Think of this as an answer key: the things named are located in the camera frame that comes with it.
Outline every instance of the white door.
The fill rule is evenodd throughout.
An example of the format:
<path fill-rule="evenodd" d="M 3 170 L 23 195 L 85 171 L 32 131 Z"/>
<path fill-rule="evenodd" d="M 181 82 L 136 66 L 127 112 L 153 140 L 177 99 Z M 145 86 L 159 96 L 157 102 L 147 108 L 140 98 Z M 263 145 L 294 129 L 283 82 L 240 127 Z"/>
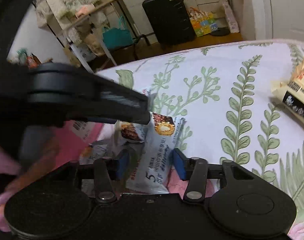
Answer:
<path fill-rule="evenodd" d="M 304 41 L 304 0 L 271 0 L 273 38 Z"/>

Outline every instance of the black label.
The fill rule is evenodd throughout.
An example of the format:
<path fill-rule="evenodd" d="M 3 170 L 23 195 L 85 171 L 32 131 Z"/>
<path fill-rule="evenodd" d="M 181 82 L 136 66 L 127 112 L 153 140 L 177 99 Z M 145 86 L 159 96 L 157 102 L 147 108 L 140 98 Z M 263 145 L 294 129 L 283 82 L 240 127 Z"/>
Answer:
<path fill-rule="evenodd" d="M 283 98 L 283 103 L 287 105 L 293 112 L 304 117 L 304 104 L 293 96 L 290 92 L 286 92 Z"/>

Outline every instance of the screw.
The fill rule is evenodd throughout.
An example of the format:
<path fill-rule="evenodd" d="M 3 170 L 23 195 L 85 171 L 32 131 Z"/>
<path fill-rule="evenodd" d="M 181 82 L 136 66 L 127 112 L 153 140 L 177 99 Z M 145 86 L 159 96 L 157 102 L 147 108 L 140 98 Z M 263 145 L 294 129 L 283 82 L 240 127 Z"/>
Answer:
<path fill-rule="evenodd" d="M 101 192 L 101 193 L 99 194 L 99 198 L 100 198 L 101 200 L 110 200 L 110 199 L 112 199 L 112 198 L 114 198 L 114 197 L 115 197 L 114 193 L 113 193 L 113 192 L 110 192 L 110 191 L 104 191 L 104 192 Z"/>
<path fill-rule="evenodd" d="M 186 194 L 189 199 L 199 199 L 202 197 L 202 193 L 198 191 L 190 191 Z"/>

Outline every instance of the colorful gift bag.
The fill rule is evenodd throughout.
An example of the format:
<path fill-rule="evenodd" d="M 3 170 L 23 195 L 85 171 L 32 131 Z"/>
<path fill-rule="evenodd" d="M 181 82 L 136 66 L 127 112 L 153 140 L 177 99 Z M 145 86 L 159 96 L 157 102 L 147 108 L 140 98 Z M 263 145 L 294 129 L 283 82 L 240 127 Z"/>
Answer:
<path fill-rule="evenodd" d="M 212 13 L 199 11 L 191 7 L 190 16 L 192 27 L 198 37 L 218 29 Z"/>

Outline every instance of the wooden floor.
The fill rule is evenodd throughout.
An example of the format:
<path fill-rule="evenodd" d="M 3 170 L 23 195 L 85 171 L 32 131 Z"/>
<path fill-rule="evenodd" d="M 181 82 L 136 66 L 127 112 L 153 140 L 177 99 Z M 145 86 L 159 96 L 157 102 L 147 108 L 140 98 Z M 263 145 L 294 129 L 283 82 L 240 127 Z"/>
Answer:
<path fill-rule="evenodd" d="M 193 41 L 185 42 L 182 44 L 177 44 L 173 46 L 164 46 L 159 43 L 151 44 L 151 46 L 147 46 L 144 40 L 141 40 L 139 44 L 136 47 L 137 56 L 139 59 L 144 59 L 148 57 L 163 55 L 171 52 L 176 52 L 180 50 L 185 49 L 194 49 L 194 48 L 200 48 L 210 45 L 217 45 L 217 44 L 224 44 L 224 43 L 230 43 L 230 42 L 236 42 L 236 41 L 242 41 L 242 36 L 240 33 L 231 33 L 226 36 L 212 36 L 210 34 L 197 37 Z M 113 57 L 118 65 L 128 63 L 131 61 L 134 61 L 133 56 L 133 48 L 129 47 L 126 49 L 122 49 L 119 51 L 114 52 Z M 106 60 L 106 56 L 99 57 L 91 62 L 90 66 L 93 70 L 99 69 L 103 63 Z M 111 61 L 106 65 L 105 68 L 112 67 Z"/>

